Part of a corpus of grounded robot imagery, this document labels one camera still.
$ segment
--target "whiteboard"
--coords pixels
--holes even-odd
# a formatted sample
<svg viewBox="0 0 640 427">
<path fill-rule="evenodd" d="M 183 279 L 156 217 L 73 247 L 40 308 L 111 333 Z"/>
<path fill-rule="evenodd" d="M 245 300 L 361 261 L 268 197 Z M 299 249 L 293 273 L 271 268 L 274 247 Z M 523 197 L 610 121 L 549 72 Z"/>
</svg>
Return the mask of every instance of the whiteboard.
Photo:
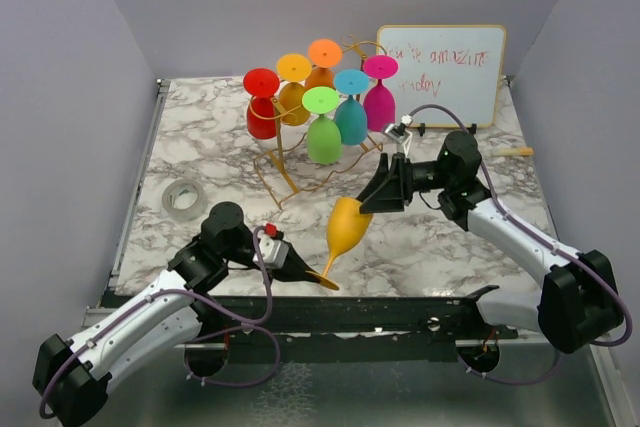
<svg viewBox="0 0 640 427">
<path fill-rule="evenodd" d="M 452 110 L 466 124 L 493 123 L 507 32 L 501 25 L 385 25 L 378 44 L 398 61 L 383 84 L 396 101 L 396 121 L 423 104 Z M 427 110 L 414 124 L 457 127 Z"/>
</svg>

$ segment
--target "marble countertop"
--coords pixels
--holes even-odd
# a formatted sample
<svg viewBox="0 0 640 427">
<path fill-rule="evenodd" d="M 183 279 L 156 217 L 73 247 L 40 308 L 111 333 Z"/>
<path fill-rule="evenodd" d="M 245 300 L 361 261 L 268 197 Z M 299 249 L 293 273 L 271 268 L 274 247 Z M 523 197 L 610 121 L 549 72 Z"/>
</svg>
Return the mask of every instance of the marble countertop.
<svg viewBox="0 0 640 427">
<path fill-rule="evenodd" d="M 153 152 L 135 210 L 120 268 L 116 293 L 142 290 L 166 267 L 175 252 L 199 232 L 201 218 L 178 223 L 162 209 L 161 197 L 173 181 L 190 177 L 204 187 L 209 208 L 233 201 L 253 228 L 275 223 L 306 262 L 322 271 L 327 259 L 325 229 L 338 197 L 356 196 L 375 171 L 379 155 L 365 155 L 352 170 L 334 176 L 314 193 L 300 193 L 279 210 L 254 171 L 253 158 L 273 141 L 259 142 L 246 129 L 249 96 L 241 77 L 172 81 Z M 296 143 L 305 126 L 283 131 L 285 147 Z M 413 161 L 434 159 L 445 131 L 428 131 L 413 141 Z M 383 136 L 374 134 L 376 141 Z M 501 85 L 495 123 L 477 134 L 481 151 L 523 146 L 522 131 L 506 85 Z M 385 151 L 395 151 L 386 145 Z M 326 177 L 332 169 L 348 166 L 362 152 L 345 149 L 337 166 L 311 163 L 303 143 L 287 157 L 287 170 L 304 186 Z M 485 156 L 502 200 L 521 217 L 549 230 L 531 158 Z M 287 184 L 263 160 L 261 168 L 278 196 Z M 435 204 L 435 196 L 426 197 Z M 447 296 L 468 294 L 487 284 L 527 292 L 533 280 L 502 252 L 473 234 L 462 231 L 416 196 L 404 213 L 374 216 L 363 241 L 340 257 L 329 277 L 341 287 L 330 291 L 311 283 L 274 284 L 274 295 L 303 296 Z M 263 295 L 257 271 L 232 271 L 214 295 Z"/>
</svg>

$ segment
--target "purple cable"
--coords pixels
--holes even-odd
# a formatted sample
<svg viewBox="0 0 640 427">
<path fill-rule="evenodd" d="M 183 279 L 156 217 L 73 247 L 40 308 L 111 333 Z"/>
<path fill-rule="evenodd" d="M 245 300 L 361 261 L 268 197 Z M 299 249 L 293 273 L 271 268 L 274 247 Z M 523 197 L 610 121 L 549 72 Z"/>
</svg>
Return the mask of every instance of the purple cable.
<svg viewBox="0 0 640 427">
<path fill-rule="evenodd" d="M 464 132 L 468 132 L 468 129 L 465 127 L 462 121 L 458 118 L 458 116 L 456 116 L 456 114 L 451 112 L 446 107 L 442 107 L 441 105 L 437 105 L 437 104 L 422 105 L 420 107 L 417 107 L 413 111 L 411 111 L 409 115 L 413 117 L 418 112 L 426 109 L 435 109 L 435 110 L 440 110 L 446 113 L 453 120 L 456 121 L 456 123 L 458 124 L 461 130 L 463 130 Z M 633 332 L 633 319 L 631 318 L 631 312 L 629 312 L 629 308 L 626 306 L 622 298 L 620 298 L 620 296 L 616 293 L 616 291 L 613 290 L 609 284 L 607 284 L 604 280 L 602 280 L 598 274 L 596 274 L 593 270 L 591 270 L 580 259 L 574 257 L 573 255 L 569 254 L 568 252 L 565 252 L 562 249 L 557 249 L 551 242 L 548 242 L 544 237 L 540 236 L 537 232 L 530 229 L 527 225 L 523 224 L 518 219 L 514 218 L 511 215 L 511 213 L 509 213 L 509 211 L 506 208 L 504 208 L 503 205 L 498 200 L 498 194 L 496 192 L 495 186 L 493 185 L 493 181 L 489 176 L 489 170 L 487 169 L 487 166 L 485 165 L 484 160 L 480 162 L 480 167 L 482 168 L 482 173 L 487 179 L 487 187 L 491 192 L 491 198 L 493 200 L 493 203 L 495 204 L 498 211 L 500 211 L 500 213 L 504 216 L 504 218 L 507 219 L 509 222 L 511 222 L 513 225 L 515 225 L 522 232 L 527 234 L 529 237 L 531 237 L 533 240 L 538 242 L 539 244 L 543 245 L 544 247 L 551 250 L 552 252 L 556 252 L 560 257 L 562 257 L 566 261 L 572 262 L 573 264 L 577 265 L 585 274 L 591 277 L 591 279 L 593 279 L 593 281 L 596 282 L 598 286 L 607 293 L 607 295 L 609 295 L 613 299 L 613 301 L 616 303 L 618 308 L 622 311 L 622 315 L 624 316 L 624 322 L 625 322 L 625 331 L 622 334 L 622 336 L 619 339 L 611 340 L 611 341 L 594 340 L 593 342 L 591 342 L 591 344 L 597 345 L 599 347 L 617 347 L 619 345 L 624 344 L 627 340 L 629 340 Z"/>
<path fill-rule="evenodd" d="M 260 251 L 260 239 L 258 238 L 258 235 L 260 234 L 260 232 L 264 231 L 264 227 L 256 227 L 253 231 L 253 247 L 256 251 L 256 257 L 258 258 L 258 267 L 260 267 L 260 271 L 262 272 L 262 279 L 264 281 L 264 285 L 265 285 L 265 290 L 266 290 L 266 297 L 267 297 L 267 308 L 265 310 L 265 313 L 262 317 L 260 317 L 259 319 L 250 319 L 247 317 L 243 317 L 241 315 L 238 315 L 234 312 L 231 312 L 228 309 L 225 309 L 224 307 L 222 307 L 221 305 L 217 304 L 216 302 L 214 302 L 213 300 L 211 300 L 208 297 L 205 297 L 203 295 L 197 294 L 195 292 L 191 292 L 188 290 L 180 290 L 180 289 L 166 289 L 166 290 L 161 290 L 159 292 L 156 292 L 154 294 L 151 294 L 149 296 L 149 300 L 144 299 L 141 300 L 140 302 L 138 302 L 137 304 L 131 306 L 129 309 L 127 309 L 125 312 L 123 312 L 122 314 L 120 314 L 111 324 L 109 324 L 108 326 L 106 326 L 103 330 L 101 330 L 100 332 L 96 333 L 96 335 L 94 337 L 92 337 L 91 339 L 89 339 L 85 345 L 81 346 L 77 351 L 75 351 L 73 354 L 71 354 L 71 356 L 60 366 L 60 368 L 56 371 L 55 374 L 53 374 L 53 376 L 51 377 L 51 380 L 49 381 L 49 383 L 47 384 L 47 386 L 44 389 L 44 392 L 42 393 L 42 399 L 40 400 L 40 408 L 39 408 L 39 413 L 40 413 L 40 417 L 43 419 L 53 419 L 55 417 L 54 413 L 47 413 L 46 411 L 46 407 L 47 407 L 47 402 L 49 400 L 49 397 L 51 396 L 51 393 L 53 392 L 54 387 L 56 386 L 56 384 L 58 383 L 58 381 L 60 380 L 60 377 L 62 377 L 62 375 L 64 374 L 64 372 L 69 368 L 69 366 L 75 361 L 77 360 L 82 354 L 84 354 L 87 350 L 89 350 L 89 344 L 90 343 L 97 343 L 100 339 L 102 339 L 105 335 L 107 335 L 109 332 L 111 332 L 113 329 L 115 329 L 121 322 L 123 322 L 124 320 L 126 320 L 127 318 L 129 318 L 131 315 L 133 315 L 135 312 L 138 311 L 138 309 L 140 309 L 142 306 L 147 305 L 149 303 L 149 301 L 153 301 L 155 299 L 157 299 L 158 297 L 163 297 L 166 295 L 170 295 L 170 294 L 177 294 L 177 295 L 184 295 L 187 297 L 191 297 L 195 300 L 199 300 L 200 302 L 205 303 L 206 305 L 208 305 L 209 307 L 211 307 L 212 309 L 217 310 L 218 312 L 227 315 L 229 317 L 231 317 L 233 320 L 236 320 L 238 322 L 240 322 L 241 324 L 245 324 L 245 325 L 249 325 L 251 326 L 250 328 L 256 329 L 260 332 L 263 332 L 265 334 L 267 334 L 267 336 L 269 336 L 269 338 L 271 338 L 274 343 L 276 344 L 276 361 L 277 363 L 274 363 L 274 365 L 272 366 L 272 368 L 269 370 L 268 376 L 266 377 L 261 377 L 259 379 L 259 383 L 264 382 L 265 380 L 267 380 L 268 378 L 270 378 L 271 376 L 273 376 L 273 374 L 275 374 L 275 372 L 278 369 L 278 364 L 280 363 L 280 346 L 277 344 L 277 339 L 276 337 L 269 332 L 267 329 L 260 327 L 259 324 L 263 324 L 264 322 L 267 321 L 267 319 L 271 316 L 271 312 L 273 311 L 273 295 L 271 293 L 271 284 L 269 282 L 269 273 L 267 272 L 267 267 L 264 263 L 264 259 L 262 258 L 262 252 Z M 244 330 L 246 329 L 246 327 L 233 327 L 232 329 L 234 330 Z M 199 339 L 195 339 L 196 341 L 198 340 L 204 340 L 207 338 L 211 338 L 214 337 L 216 335 L 222 335 L 224 333 L 226 333 L 226 331 L 228 331 L 229 329 L 226 329 L 225 331 L 220 331 L 217 332 L 216 334 L 210 334 L 208 336 L 204 336 L 201 337 Z M 226 385 L 228 387 L 233 387 L 234 385 L 231 384 L 217 384 L 217 385 Z"/>
<path fill-rule="evenodd" d="M 260 385 L 264 382 L 266 382 L 267 380 L 269 380 L 271 377 L 273 377 L 276 372 L 278 371 L 278 367 L 280 365 L 280 344 L 278 344 L 278 339 L 276 338 L 275 335 L 273 335 L 272 332 L 269 332 L 267 329 L 265 329 L 264 327 L 260 327 L 259 325 L 254 325 L 252 327 L 249 327 L 250 329 L 253 330 L 257 330 L 259 332 L 262 332 L 263 334 L 265 334 L 267 337 L 269 337 L 271 339 L 271 341 L 273 342 L 273 346 L 275 347 L 275 358 L 273 360 L 273 364 L 271 365 L 271 367 L 269 368 L 269 370 L 267 371 L 266 374 L 264 374 L 262 377 L 260 377 L 259 379 L 256 380 L 251 380 L 249 382 L 224 382 L 221 380 L 213 380 L 210 379 L 208 377 L 198 377 L 196 374 L 194 374 L 191 370 L 191 366 L 189 365 L 189 359 L 187 358 L 187 356 L 185 356 L 184 359 L 184 366 L 187 368 L 187 371 L 189 372 L 189 377 L 192 377 L 196 380 L 199 380 L 200 382 L 204 382 L 206 384 L 209 385 L 217 385 L 220 387 L 233 387 L 233 388 L 248 388 L 248 387 L 255 387 L 257 385 Z M 212 339 L 214 337 L 219 337 L 221 335 L 225 335 L 225 334 L 229 334 L 231 332 L 237 332 L 239 330 L 245 330 L 246 327 L 230 327 L 228 329 L 224 329 L 221 330 L 219 332 L 216 332 L 214 334 L 208 334 L 208 335 L 203 335 L 202 337 L 198 337 L 197 339 L 193 339 L 192 343 L 196 343 L 196 342 L 203 342 L 205 340 L 209 340 Z"/>
<path fill-rule="evenodd" d="M 560 367 L 561 360 L 562 360 L 562 356 L 560 355 L 560 352 L 556 350 L 555 357 L 553 359 L 553 365 L 549 370 L 547 370 L 540 377 L 537 377 L 531 380 L 508 380 L 508 379 L 500 379 L 498 377 L 492 377 L 491 375 L 478 372 L 477 370 L 474 370 L 471 367 L 469 367 L 469 364 L 467 364 L 464 361 L 464 359 L 458 355 L 458 361 L 467 368 L 468 373 L 475 375 L 476 377 L 480 377 L 483 380 L 489 380 L 491 382 L 495 382 L 496 384 L 510 385 L 513 387 L 524 387 L 527 385 L 535 385 L 535 384 L 539 384 L 540 382 L 544 382 L 545 380 L 548 380 L 553 375 L 555 375 L 555 373 L 558 371 L 558 367 Z"/>
</svg>

